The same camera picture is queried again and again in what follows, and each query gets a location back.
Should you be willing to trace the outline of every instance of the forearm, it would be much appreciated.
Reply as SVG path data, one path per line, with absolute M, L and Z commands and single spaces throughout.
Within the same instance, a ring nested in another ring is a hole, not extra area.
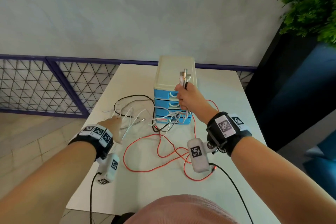
M 95 156 L 95 148 L 89 143 L 67 146 L 0 201 L 2 222 L 59 223 Z
M 243 138 L 231 157 L 281 223 L 336 223 L 336 201 L 302 171 L 255 138 Z

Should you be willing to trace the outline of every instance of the tiled floor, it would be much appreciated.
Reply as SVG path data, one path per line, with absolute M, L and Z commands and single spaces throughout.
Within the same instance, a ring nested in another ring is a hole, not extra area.
M 66 147 L 85 119 L 0 113 L 0 198 Z M 94 224 L 113 215 L 93 213 Z M 66 209 L 60 224 L 89 224 L 89 213 Z

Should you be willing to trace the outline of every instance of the black pants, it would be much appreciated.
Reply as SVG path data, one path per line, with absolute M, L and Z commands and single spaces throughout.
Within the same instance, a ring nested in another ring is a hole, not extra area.
M 124 213 L 123 215 L 116 215 L 111 224 L 123 224 L 125 221 L 127 221 L 129 218 L 131 218 L 135 213 Z

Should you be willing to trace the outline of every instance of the hand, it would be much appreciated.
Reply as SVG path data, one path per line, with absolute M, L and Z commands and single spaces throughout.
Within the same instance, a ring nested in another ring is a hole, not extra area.
M 122 120 L 121 120 L 120 117 L 113 116 L 110 119 L 98 122 L 98 124 L 107 128 L 112 133 L 114 142 L 120 143 L 120 141 L 119 141 L 119 130 L 120 130 L 120 127 L 121 127 L 121 122 L 122 122 Z
M 176 85 L 175 90 L 178 91 L 177 98 L 181 109 L 193 112 L 201 122 L 208 124 L 218 113 L 191 82 L 188 82 L 187 90 L 181 84 Z

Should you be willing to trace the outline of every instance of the black planter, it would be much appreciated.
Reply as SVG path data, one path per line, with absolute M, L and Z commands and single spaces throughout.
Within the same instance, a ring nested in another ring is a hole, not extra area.
M 268 147 L 277 151 L 336 109 L 336 49 L 276 34 L 246 88 Z

